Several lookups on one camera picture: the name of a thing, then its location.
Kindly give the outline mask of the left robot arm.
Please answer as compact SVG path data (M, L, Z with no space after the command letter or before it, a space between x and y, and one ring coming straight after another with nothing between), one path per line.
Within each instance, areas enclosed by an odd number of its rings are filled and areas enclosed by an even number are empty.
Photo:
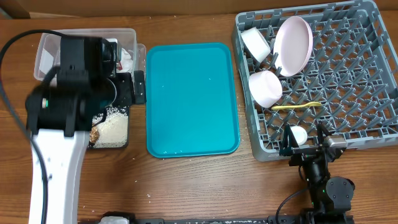
M30 223L76 223L81 167L93 118L146 102L142 71L120 72L116 39L63 35L60 64L25 101L32 138Z

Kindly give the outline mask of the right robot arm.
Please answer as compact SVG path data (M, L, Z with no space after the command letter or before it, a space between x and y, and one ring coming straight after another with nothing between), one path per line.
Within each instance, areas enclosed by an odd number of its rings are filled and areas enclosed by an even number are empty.
M289 165L297 166L307 186L288 196L267 221L299 224L354 224L354 218L346 214L351 210L355 184L352 180L332 177L328 164L345 152L348 143L341 136L334 136L322 124L317 124L318 143L314 147L301 148L294 136L293 127L286 125L283 132L280 156L290 158ZM282 207L290 199L309 192L311 208L301 209L298 215L281 215Z

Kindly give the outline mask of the white napkin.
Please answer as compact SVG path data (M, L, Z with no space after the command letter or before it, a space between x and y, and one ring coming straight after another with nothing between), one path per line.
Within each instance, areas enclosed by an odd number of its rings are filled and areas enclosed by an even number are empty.
M118 73L132 73L133 71L133 59L131 55L124 49L121 49L121 60L116 64L116 71Z

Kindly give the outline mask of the brown food scrap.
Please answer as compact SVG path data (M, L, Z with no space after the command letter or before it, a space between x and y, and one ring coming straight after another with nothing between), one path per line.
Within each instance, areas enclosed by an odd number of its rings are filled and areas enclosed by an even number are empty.
M97 140L100 137L100 132L98 131L98 128L92 127L91 131L90 131L90 143L95 144L97 142Z

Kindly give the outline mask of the yellow plastic spoon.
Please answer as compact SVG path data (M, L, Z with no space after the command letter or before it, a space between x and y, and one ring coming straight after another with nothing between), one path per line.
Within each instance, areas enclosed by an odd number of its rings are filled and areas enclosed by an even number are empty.
M271 110L292 110L292 109L297 109L297 108L306 108L306 107L318 107L321 106L322 104L320 102L316 101L311 101L303 105L279 105L279 106L273 106Z

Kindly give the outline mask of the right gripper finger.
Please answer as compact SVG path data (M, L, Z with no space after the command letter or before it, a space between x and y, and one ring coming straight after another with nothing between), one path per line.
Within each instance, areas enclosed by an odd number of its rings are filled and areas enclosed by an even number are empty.
M279 149L280 156L292 156L293 148L298 147L298 143L295 139L293 131L290 125L285 125L283 138L282 138L282 147Z
M325 137L330 136L331 133L322 122L317 124L317 137L318 137L318 146L323 146Z

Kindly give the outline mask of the white bowl with food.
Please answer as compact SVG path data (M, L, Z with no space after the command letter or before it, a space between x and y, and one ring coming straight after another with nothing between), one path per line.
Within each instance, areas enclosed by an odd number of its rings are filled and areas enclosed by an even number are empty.
M254 100L263 108L270 108L282 96L280 80L268 70L253 73L249 77L249 90Z

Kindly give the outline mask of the small white bowl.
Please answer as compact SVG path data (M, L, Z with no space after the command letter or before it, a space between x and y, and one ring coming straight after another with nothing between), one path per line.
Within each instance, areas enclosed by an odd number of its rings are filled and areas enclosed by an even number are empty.
M270 54L269 44L256 27L245 30L241 33L241 37L246 48L259 63L263 62Z

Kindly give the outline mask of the white plastic cup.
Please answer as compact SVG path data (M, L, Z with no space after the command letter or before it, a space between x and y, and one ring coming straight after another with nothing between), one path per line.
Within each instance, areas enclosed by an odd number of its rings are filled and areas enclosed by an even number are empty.
M290 126L290 127L293 131L298 146L305 144L308 138L306 130L304 130L301 126Z

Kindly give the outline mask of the large white plate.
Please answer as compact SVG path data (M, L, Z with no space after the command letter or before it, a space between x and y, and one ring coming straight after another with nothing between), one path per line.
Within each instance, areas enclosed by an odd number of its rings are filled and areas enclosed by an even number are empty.
M299 16L286 19L275 37L275 67L284 77L296 75L307 65L313 49L313 34L309 24Z

